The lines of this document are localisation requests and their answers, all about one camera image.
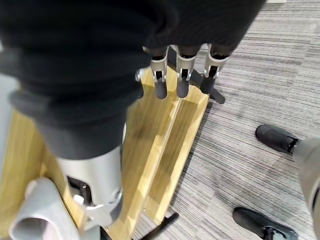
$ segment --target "striped carpet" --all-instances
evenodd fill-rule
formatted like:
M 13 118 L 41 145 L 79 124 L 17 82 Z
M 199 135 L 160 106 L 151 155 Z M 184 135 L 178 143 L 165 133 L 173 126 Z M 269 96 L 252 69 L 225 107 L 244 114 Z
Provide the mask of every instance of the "striped carpet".
M 202 71 L 206 49 L 198 54 Z M 258 240 L 236 225 L 245 206 L 313 240 L 312 222 L 289 156 L 255 139 L 262 123 L 301 138 L 320 135 L 320 0 L 266 4 L 217 80 L 171 209 L 180 218 L 158 240 Z M 153 227 L 142 216 L 135 233 Z

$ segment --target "robotic hand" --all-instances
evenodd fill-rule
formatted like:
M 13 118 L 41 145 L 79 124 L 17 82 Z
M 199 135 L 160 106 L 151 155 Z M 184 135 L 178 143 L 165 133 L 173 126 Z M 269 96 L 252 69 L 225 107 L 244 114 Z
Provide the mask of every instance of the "robotic hand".
M 209 44 L 201 84 L 209 93 L 264 2 L 0 0 L 0 72 L 20 82 L 10 100 L 33 118 L 73 199 L 97 224 L 119 217 L 126 194 L 121 152 L 127 108 L 141 95 L 136 71 L 151 65 L 165 98 L 167 46 L 176 45 L 183 98 Z

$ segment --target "black shoe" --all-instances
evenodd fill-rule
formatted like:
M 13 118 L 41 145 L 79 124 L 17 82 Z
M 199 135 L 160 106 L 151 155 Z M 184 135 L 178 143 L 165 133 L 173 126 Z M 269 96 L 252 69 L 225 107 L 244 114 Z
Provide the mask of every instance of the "black shoe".
M 238 225 L 264 240 L 298 240 L 298 235 L 292 228 L 274 222 L 265 215 L 245 207 L 235 208 L 233 219 Z
M 256 138 L 268 147 L 285 154 L 292 155 L 300 139 L 279 127 L 264 124 L 255 130 Z

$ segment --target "wooden stand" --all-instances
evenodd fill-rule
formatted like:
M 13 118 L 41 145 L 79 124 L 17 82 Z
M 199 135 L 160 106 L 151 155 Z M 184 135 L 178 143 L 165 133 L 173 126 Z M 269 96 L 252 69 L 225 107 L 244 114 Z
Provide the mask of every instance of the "wooden stand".
M 143 239 L 150 239 L 175 213 L 165 218 L 205 112 L 209 95 L 190 86 L 186 98 L 176 94 L 177 74 L 168 68 L 168 95 L 155 97 L 150 71 L 143 78 L 144 96 L 130 107 L 123 146 L 123 207 L 119 219 L 105 231 L 112 240 L 130 240 L 141 212 L 159 227 Z M 24 199 L 28 182 L 38 176 L 53 180 L 80 231 L 87 217 L 72 200 L 56 159 L 50 154 L 32 121 L 14 113 L 0 182 L 0 234 L 8 228 Z

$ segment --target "white plastic part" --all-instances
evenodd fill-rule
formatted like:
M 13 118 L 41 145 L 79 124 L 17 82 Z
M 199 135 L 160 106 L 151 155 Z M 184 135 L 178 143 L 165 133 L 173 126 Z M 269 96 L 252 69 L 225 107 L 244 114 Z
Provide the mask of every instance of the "white plastic part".
M 9 228 L 12 240 L 80 240 L 51 180 L 40 177 L 31 181 L 25 195 L 26 199 Z

